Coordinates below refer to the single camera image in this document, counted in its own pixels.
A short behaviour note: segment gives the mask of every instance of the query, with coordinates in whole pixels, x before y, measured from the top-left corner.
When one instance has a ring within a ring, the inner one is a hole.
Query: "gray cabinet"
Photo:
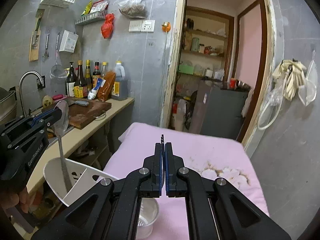
[[[223,90],[201,81],[189,132],[236,139],[243,118],[241,110],[248,92]]]

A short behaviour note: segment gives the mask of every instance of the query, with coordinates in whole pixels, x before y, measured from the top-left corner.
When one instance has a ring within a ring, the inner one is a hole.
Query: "pink tablecloth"
[[[160,142],[162,134],[165,142],[172,143],[173,154],[182,157],[186,167],[208,179],[226,178],[269,215],[260,183],[249,158],[242,145],[230,139],[133,123],[119,137],[122,144],[103,171],[122,179],[131,171],[141,168],[144,158],[154,154],[155,143]],[[184,198],[168,198],[163,187],[162,196],[157,201],[160,213],[148,239],[189,239]]]

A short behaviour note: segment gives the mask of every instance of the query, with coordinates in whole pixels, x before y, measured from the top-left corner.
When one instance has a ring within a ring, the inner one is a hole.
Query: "wooden counter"
[[[126,108],[134,101],[134,98],[127,98],[123,101],[117,101],[109,99],[107,102],[112,104],[112,107],[106,112],[106,117],[100,121],[92,121],[82,130],[72,129],[70,132],[62,137],[62,148],[64,156],[69,157],[85,140],[92,136],[100,127],[110,121],[116,114]],[[36,190],[44,183],[43,168],[46,163],[59,157],[59,144],[55,142],[49,148],[47,148],[41,156],[38,164],[36,165],[33,173],[27,184],[27,189],[30,195],[36,192]]]

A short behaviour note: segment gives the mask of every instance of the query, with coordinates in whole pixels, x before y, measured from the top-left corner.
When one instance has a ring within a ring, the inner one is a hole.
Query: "white cable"
[[[158,117],[158,126],[160,125],[160,114],[161,114],[161,95],[162,95],[162,87],[163,87],[163,79],[164,79],[164,68],[165,68],[165,48],[167,47],[167,38],[168,38],[168,32],[165,31],[165,40],[164,40],[164,47],[163,47],[163,68],[162,68],[162,79],[161,79],[161,87],[160,87],[160,99],[159,99],[159,117]]]
[[[268,103],[264,106],[261,114],[259,115],[258,122],[257,122],[257,128],[258,128],[258,130],[264,131],[265,129],[269,128],[270,125],[272,125],[273,122],[274,122],[274,121],[276,120],[276,118],[278,117],[278,114],[279,114],[279,112],[280,112],[281,105],[282,105],[284,88],[285,88],[285,84],[286,84],[286,82],[287,82],[288,76],[289,76],[289,71],[286,72],[285,77],[284,77],[284,80],[283,80],[283,84],[282,84],[282,97],[281,97],[281,101],[280,101],[280,104],[279,104],[279,106],[278,106],[278,109],[277,109],[277,111],[276,111],[275,116],[272,118],[272,120],[271,120],[268,124],[266,124],[265,126],[262,126],[262,127],[260,126],[260,125],[261,125],[262,116],[263,116],[263,114],[265,113],[265,111],[267,110],[268,106],[270,105],[270,100],[268,100]]]

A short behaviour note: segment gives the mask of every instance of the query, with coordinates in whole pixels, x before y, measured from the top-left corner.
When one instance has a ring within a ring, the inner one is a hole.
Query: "cutting board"
[[[74,98],[69,97],[71,100],[81,100],[89,102],[88,106],[79,106],[79,105],[71,105],[69,106],[69,124],[78,128],[83,129],[93,120],[95,120],[97,116],[102,115],[104,112],[108,111],[111,108],[111,103],[102,102],[99,100],[89,100],[84,98]],[[42,112],[46,112],[53,107],[55,107],[56,103],[42,109]]]

